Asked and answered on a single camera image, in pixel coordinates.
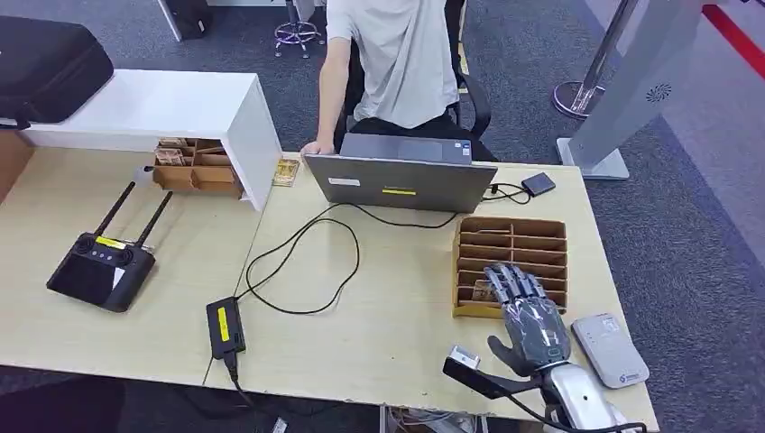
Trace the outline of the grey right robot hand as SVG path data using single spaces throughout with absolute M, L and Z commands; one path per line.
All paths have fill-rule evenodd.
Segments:
M 535 275 L 504 263 L 485 267 L 484 274 L 512 342 L 506 346 L 496 336 L 487 337 L 492 353 L 520 377 L 567 362 L 571 343 L 566 326 Z

